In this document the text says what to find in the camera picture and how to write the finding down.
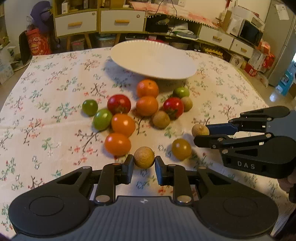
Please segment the person right hand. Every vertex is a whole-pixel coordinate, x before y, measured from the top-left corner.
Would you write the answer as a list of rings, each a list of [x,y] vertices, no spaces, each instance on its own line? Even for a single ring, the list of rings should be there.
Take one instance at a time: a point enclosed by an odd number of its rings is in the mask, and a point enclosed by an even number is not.
[[[290,189],[295,185],[296,183],[296,176],[295,176],[295,172],[293,172],[292,174],[290,174],[287,178],[283,178],[283,179],[279,179],[278,180],[279,186],[280,188],[285,191],[285,192],[289,192]]]

